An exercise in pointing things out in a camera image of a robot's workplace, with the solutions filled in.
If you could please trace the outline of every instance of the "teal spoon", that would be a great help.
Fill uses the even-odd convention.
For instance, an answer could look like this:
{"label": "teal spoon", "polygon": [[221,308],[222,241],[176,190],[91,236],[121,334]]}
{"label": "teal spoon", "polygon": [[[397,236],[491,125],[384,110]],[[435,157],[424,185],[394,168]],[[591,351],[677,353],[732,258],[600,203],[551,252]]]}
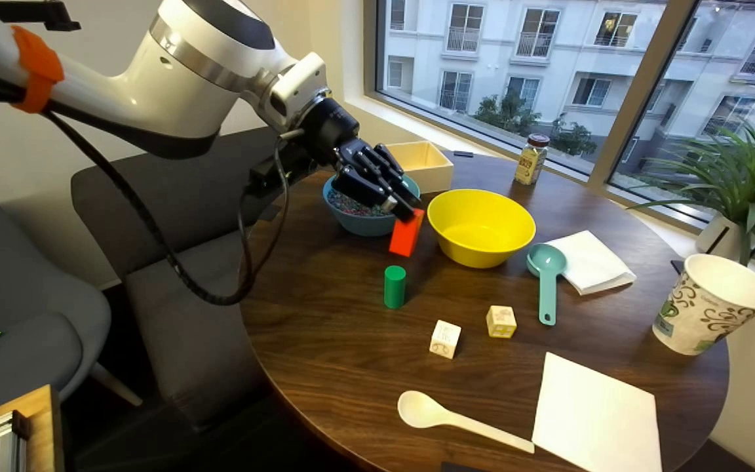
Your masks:
{"label": "teal spoon", "polygon": [[551,243],[538,243],[528,253],[528,266],[541,277],[538,320],[541,324],[555,324],[558,320],[555,282],[558,275],[566,269],[566,257]]}

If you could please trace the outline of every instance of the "white spoon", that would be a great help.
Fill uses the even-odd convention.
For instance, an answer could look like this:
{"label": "white spoon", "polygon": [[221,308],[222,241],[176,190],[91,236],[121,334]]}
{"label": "white spoon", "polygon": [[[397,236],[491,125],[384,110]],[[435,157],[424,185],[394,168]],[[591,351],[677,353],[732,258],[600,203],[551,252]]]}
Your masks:
{"label": "white spoon", "polygon": [[452,424],[452,427],[461,427],[461,429],[485,435],[491,441],[507,443],[507,446],[519,447],[524,452],[534,452],[534,443],[530,443],[519,435],[511,435],[507,429],[491,427],[485,422],[478,422],[471,417],[457,414],[457,410],[440,406],[435,399],[429,399],[422,389],[403,389],[398,396],[398,414],[411,427]]}

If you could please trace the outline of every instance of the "yellow bowl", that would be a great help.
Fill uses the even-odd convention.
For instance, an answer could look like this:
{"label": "yellow bowl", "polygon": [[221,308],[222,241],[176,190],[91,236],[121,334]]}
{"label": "yellow bowl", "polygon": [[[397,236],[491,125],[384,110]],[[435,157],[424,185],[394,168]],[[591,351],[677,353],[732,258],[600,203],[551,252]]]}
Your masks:
{"label": "yellow bowl", "polygon": [[534,239],[534,218],[513,198],[485,188],[452,188],[428,203],[437,245],[457,265],[496,266]]}

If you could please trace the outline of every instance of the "plastic spoon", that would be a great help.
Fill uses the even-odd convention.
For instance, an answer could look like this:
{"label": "plastic spoon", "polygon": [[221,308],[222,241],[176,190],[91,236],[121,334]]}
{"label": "plastic spoon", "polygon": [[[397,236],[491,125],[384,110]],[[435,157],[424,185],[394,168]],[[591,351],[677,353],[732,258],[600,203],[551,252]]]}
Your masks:
{"label": "plastic spoon", "polygon": [[538,243],[528,253],[528,266],[541,277],[538,320],[544,324],[555,324],[558,320],[555,279],[566,269],[566,253],[551,243]]}
{"label": "plastic spoon", "polygon": [[478,422],[471,417],[457,414],[457,410],[440,406],[435,399],[429,399],[422,389],[403,389],[398,396],[398,414],[411,427],[452,424],[452,427],[461,427],[461,429],[478,433],[483,438],[507,443],[507,446],[519,447],[524,452],[534,452],[534,443],[530,443],[519,435],[511,435],[507,429],[491,427],[485,422]]}

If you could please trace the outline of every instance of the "white paper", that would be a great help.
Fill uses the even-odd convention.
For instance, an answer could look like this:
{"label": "white paper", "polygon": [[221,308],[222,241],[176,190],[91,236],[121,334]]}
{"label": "white paper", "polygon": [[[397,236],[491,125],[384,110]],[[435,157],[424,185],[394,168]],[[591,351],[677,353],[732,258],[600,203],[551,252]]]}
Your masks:
{"label": "white paper", "polygon": [[549,241],[566,253],[563,277],[584,292],[635,282],[637,275],[591,231]]}
{"label": "white paper", "polygon": [[591,472],[660,472],[655,396],[545,353],[532,443]]}

